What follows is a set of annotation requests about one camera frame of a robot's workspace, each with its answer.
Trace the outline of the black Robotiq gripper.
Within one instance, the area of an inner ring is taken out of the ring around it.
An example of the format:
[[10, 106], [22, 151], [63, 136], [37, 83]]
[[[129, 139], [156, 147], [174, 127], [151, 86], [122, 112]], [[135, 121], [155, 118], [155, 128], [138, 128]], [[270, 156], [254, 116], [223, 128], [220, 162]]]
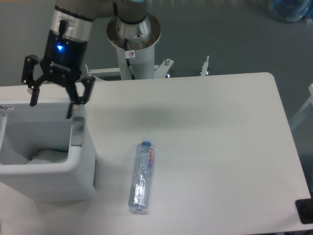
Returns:
[[[87, 45], [87, 41], [77, 41], [69, 37], [60, 38], [57, 32], [49, 31], [44, 57], [40, 59], [36, 55], [29, 55], [24, 59], [21, 82], [31, 90], [30, 106], [37, 104], [40, 86], [46, 81], [66, 88], [70, 98], [66, 119], [72, 117], [74, 105], [86, 104], [89, 101], [95, 77], [81, 78], [84, 86], [82, 96], [78, 95], [75, 85], [81, 76]], [[35, 80], [33, 73], [36, 65], [40, 65], [43, 74]]]

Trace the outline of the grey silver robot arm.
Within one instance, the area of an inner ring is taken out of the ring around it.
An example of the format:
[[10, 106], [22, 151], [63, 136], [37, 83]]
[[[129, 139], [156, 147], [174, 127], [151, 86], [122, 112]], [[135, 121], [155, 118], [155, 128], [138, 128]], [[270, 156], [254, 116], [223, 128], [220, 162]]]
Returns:
[[89, 101], [95, 78], [83, 76], [81, 66], [94, 20], [110, 16], [138, 26], [148, 19], [146, 1], [56, 1], [43, 58], [28, 55], [24, 60], [21, 82], [31, 93], [31, 107], [37, 105], [40, 87], [45, 82], [66, 89], [70, 99], [67, 118], [72, 116], [74, 105]]

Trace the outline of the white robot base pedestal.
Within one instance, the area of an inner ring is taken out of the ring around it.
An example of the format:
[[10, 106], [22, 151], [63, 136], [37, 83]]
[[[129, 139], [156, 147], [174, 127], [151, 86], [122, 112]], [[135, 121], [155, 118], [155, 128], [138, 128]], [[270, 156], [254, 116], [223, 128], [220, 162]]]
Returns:
[[136, 65], [150, 62], [153, 67], [155, 45], [160, 35], [160, 23], [150, 13], [137, 24], [127, 24], [119, 17], [113, 17], [107, 26], [107, 36], [116, 49], [119, 67], [128, 59], [134, 59]]

